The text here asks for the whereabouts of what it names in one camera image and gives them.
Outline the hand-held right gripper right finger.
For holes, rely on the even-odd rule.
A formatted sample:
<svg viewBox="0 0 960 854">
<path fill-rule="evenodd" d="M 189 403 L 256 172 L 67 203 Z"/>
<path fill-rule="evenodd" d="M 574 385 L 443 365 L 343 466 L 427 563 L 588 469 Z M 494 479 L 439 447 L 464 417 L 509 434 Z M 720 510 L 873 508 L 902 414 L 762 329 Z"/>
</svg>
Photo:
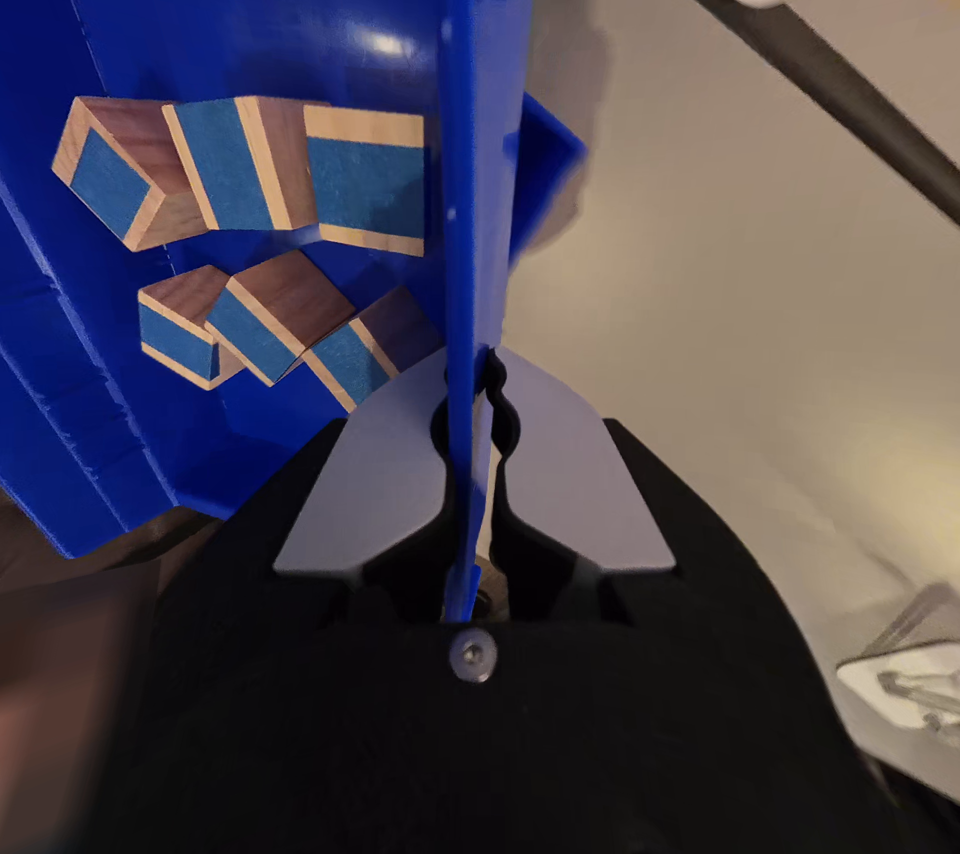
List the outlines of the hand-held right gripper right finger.
<svg viewBox="0 0 960 854">
<path fill-rule="evenodd" d="M 499 454 L 489 556 L 510 619 L 616 618 L 615 581 L 675 556 L 607 425 L 565 383 L 508 349 L 484 372 Z"/>
</svg>

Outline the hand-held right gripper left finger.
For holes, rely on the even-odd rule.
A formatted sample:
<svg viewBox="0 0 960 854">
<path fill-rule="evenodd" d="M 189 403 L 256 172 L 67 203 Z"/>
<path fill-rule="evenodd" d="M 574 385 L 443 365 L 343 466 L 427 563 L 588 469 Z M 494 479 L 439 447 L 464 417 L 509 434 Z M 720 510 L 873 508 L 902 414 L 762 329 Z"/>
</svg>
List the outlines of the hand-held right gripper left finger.
<svg viewBox="0 0 960 854">
<path fill-rule="evenodd" d="M 274 572 L 378 588 L 402 620 L 441 620 L 454 563 L 447 366 L 438 349 L 348 416 Z"/>
</svg>

